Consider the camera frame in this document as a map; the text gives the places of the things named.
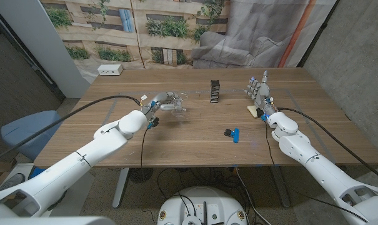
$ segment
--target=small black box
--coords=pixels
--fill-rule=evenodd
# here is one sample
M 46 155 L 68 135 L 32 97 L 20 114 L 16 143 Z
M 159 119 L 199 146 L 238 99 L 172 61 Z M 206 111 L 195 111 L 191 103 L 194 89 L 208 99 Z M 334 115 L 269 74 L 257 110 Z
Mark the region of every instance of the small black box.
M 218 103 L 219 99 L 219 80 L 211 81 L 211 103 Z

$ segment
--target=wooden table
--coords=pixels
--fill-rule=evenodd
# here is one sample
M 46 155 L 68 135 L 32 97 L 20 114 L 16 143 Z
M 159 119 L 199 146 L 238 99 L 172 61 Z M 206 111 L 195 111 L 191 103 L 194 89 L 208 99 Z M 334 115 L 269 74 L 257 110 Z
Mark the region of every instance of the wooden table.
M 186 92 L 184 118 L 158 111 L 159 125 L 147 132 L 144 142 L 144 167 L 270 166 L 266 126 L 254 119 L 247 106 L 252 100 L 243 89 L 249 78 L 259 81 L 265 69 L 180 69 L 123 71 L 120 76 L 99 76 L 75 109 L 102 97 L 124 94 L 150 100 L 164 91 Z M 364 161 L 378 164 L 378 150 L 336 106 L 318 83 L 303 68 L 270 68 L 268 85 L 277 107 L 300 110 L 319 121 Z M 221 84 L 219 103 L 210 103 L 210 80 Z M 34 161 L 46 168 L 92 140 L 102 124 L 120 119 L 137 104 L 129 99 L 97 103 L 67 119 Z M 301 115 L 284 111 L 299 124 L 299 130 L 325 157 L 338 165 L 360 164 L 326 133 Z M 239 142 L 224 136 L 225 129 L 240 129 Z M 280 166 L 300 166 L 283 154 L 268 129 L 272 156 Z M 139 167 L 144 131 L 139 131 L 115 155 L 97 167 Z

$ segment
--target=table leg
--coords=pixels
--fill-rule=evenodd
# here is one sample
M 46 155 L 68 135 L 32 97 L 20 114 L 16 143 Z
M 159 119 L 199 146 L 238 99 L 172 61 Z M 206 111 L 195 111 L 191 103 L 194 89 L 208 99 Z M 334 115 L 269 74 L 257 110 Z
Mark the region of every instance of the table leg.
M 128 174 L 129 168 L 121 169 L 121 172 L 119 173 L 118 184 L 116 185 L 114 200 L 112 201 L 114 209 L 117 209 L 121 205 L 124 189 L 127 185 Z
M 279 197 L 281 198 L 282 206 L 285 208 L 289 208 L 290 199 L 289 194 L 287 193 L 286 185 L 284 185 L 283 181 L 278 177 L 280 176 L 282 179 L 284 179 L 281 168 L 279 166 L 276 166 L 275 168 L 271 167 L 271 173 L 272 177 L 275 180 L 276 189 L 279 194 Z

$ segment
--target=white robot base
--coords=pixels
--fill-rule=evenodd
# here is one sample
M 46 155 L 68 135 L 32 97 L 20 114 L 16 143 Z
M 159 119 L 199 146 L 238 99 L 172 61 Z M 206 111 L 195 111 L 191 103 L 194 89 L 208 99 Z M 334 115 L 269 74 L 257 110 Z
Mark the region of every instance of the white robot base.
M 213 187 L 196 186 L 183 189 L 170 197 L 161 206 L 157 224 L 245 225 L 247 218 L 243 207 L 232 196 Z

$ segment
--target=robotic arm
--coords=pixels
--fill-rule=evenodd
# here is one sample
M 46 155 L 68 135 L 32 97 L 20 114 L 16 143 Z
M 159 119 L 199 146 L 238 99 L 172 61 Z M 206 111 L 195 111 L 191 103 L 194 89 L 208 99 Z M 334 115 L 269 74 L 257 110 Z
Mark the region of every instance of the robotic arm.
M 56 203 L 64 192 L 90 168 L 114 154 L 133 135 L 144 127 L 155 127 L 158 118 L 154 113 L 161 109 L 185 110 L 181 105 L 171 104 L 180 97 L 173 92 L 158 94 L 142 111 L 133 110 L 118 121 L 106 124 L 94 134 L 94 140 L 74 151 L 36 177 L 0 191 L 0 218 L 39 217 Z M 19 194 L 24 199 L 12 209 L 3 204 L 9 195 Z
M 308 137 L 298 130 L 297 123 L 276 109 L 266 82 L 267 71 L 261 84 L 252 78 L 249 90 L 245 92 L 254 100 L 257 112 L 262 114 L 262 120 L 274 128 L 272 137 L 279 143 L 281 151 L 302 164 L 338 206 L 364 219 L 342 210 L 350 224 L 377 222 L 378 187 L 352 179 L 314 149 Z

